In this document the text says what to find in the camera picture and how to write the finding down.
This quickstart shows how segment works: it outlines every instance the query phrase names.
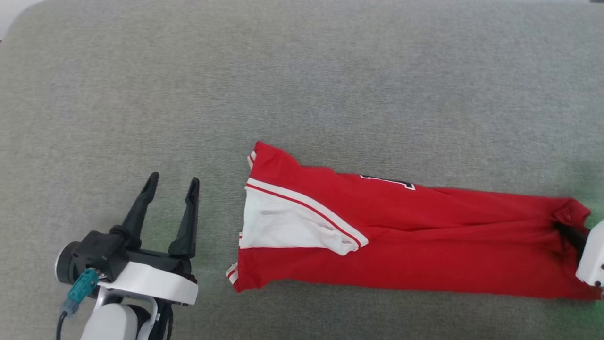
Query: gray couch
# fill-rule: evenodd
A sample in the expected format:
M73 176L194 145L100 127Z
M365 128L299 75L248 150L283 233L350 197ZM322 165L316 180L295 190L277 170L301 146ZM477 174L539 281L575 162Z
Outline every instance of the gray couch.
M304 165L573 196L604 218L604 5L49 0L0 45L0 338L49 339L63 245L161 174L143 246L201 181L195 306L173 339L594 339L595 302L225 278L256 140ZM91 307L65 323L78 339Z

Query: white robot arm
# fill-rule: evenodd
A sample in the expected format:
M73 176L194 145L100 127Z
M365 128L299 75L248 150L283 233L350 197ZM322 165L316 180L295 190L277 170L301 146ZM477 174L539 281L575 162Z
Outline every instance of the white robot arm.
M86 295L97 303L81 340L163 340L166 328L169 339L172 305L195 303L198 285L190 259L195 256L199 180L191 181L187 208L168 253L140 248L144 216L158 180L159 174L154 172L121 226L114 226L108 234L92 231L59 254L56 278L74 287L62 307L57 340L65 316L75 313ZM151 311L123 304L125 298L148 301Z
M598 223L590 231L576 276L591 286L602 287L604 283L604 221Z

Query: teal connector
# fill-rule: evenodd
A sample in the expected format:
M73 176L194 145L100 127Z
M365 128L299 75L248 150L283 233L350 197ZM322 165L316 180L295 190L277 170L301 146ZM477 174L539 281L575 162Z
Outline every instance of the teal connector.
M67 299L61 305L61 312L66 312L67 316L75 314L80 308L80 303L97 287L98 281L96 270L92 268L84 270L67 293Z

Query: black cable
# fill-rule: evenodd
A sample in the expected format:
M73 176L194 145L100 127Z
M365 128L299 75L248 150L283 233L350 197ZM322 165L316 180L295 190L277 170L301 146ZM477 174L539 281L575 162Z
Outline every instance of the black cable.
M63 329L63 321L65 320L66 316L67 312L63 312L59 316L59 322L57 322L57 340L61 340L61 329Z
M168 314L168 335L165 337L165 340L170 340L170 338L172 337L172 323L174 322L174 311L172 310L172 306L169 307L169 313Z

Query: red stripe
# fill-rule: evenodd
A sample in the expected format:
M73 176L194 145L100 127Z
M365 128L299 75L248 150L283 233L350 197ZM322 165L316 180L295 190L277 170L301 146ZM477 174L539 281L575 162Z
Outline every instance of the red stripe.
M326 219L326 220L327 220L327 221L328 221L328 222L329 222L329 223L330 223L332 226L334 226L334 227L335 227L337 230L339 230L339 231L340 231L342 234L344 234L344 235L346 235L346 236L350 237L351 239L353 239L353 240L356 242L356 244L358 244L358 245L359 245L359 247L361 246L361 242L359 242L359 240L357 240L357 239L356 239L354 236L352 236L352 235L348 234L347 232L345 232L344 230L342 230L342 228L338 227L338 225L337 225L337 224L335 224L335 223L334 223L332 220L330 220L330 219L329 219L329 217L327 217L327 216L323 215L323 214L322 214L320 211L318 211L318 210L316 210L315 208L313 208L313 207L309 206L308 204L306 204L306 203L304 203L304 202L302 202L302 201L298 201L298 200L296 200L296 199L294 199L294 198L291 198L291 197L287 197L287 196L284 196L284 195L278 194L278 193L276 193L276 192L272 192L272 191L269 191L269 190L266 190L266 189L263 189L263 188L259 188L259 187L255 186L255 185L251 185L251 184L249 184L249 183L247 183L246 185L247 185L247 186L249 186L250 188L253 188L253 189L256 189L256 190L259 190L259 191L265 192L265 193L267 193L267 194L271 194L271 195L273 195L273 196L277 196L277 197L280 197L280 198L286 199L286 200L288 200L288 201L292 201L292 202L294 202L294 203L298 203L298 204L300 204L300 205L302 205L302 206L307 207L308 209L310 209L310 210L314 211L314 213L316 213L317 215L319 215L319 216L321 216L321 217L325 218L325 219Z

